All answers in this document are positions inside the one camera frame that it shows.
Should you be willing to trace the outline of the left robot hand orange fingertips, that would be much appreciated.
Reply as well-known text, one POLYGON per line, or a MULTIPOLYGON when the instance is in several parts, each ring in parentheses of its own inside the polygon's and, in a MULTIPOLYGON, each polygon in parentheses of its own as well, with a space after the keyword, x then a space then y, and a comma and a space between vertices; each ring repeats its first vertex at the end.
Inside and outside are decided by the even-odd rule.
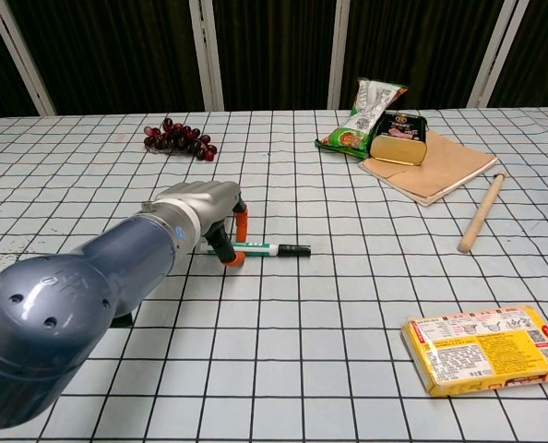
POLYGON ((196 181, 171 186, 154 200, 142 203, 137 216, 162 227, 180 253, 192 252, 204 239, 223 265, 244 264, 245 253, 234 250, 224 228, 227 217, 234 217, 235 240, 246 241, 248 209, 235 182, 196 181))

